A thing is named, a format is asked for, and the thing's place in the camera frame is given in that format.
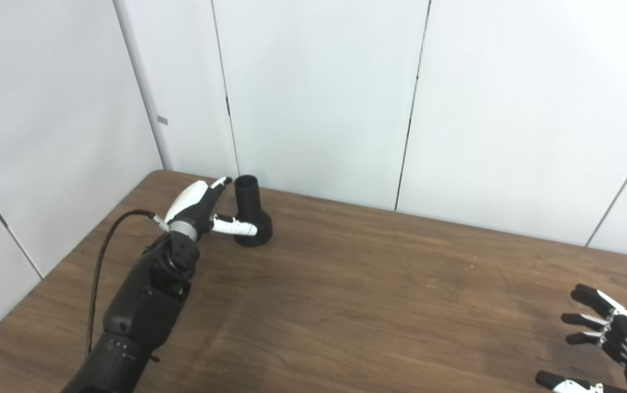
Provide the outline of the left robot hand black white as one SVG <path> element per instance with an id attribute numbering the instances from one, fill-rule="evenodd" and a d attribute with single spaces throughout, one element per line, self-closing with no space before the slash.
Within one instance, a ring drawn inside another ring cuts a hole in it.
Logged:
<path id="1" fill-rule="evenodd" d="M 196 181 L 186 187 L 164 217 L 165 231 L 181 233 L 194 243 L 212 231 L 237 236 L 256 236 L 258 229 L 254 224 L 238 221 L 234 217 L 219 216 L 213 212 L 224 190 L 232 182 L 231 177 L 221 177 L 210 186 L 205 181 Z"/>

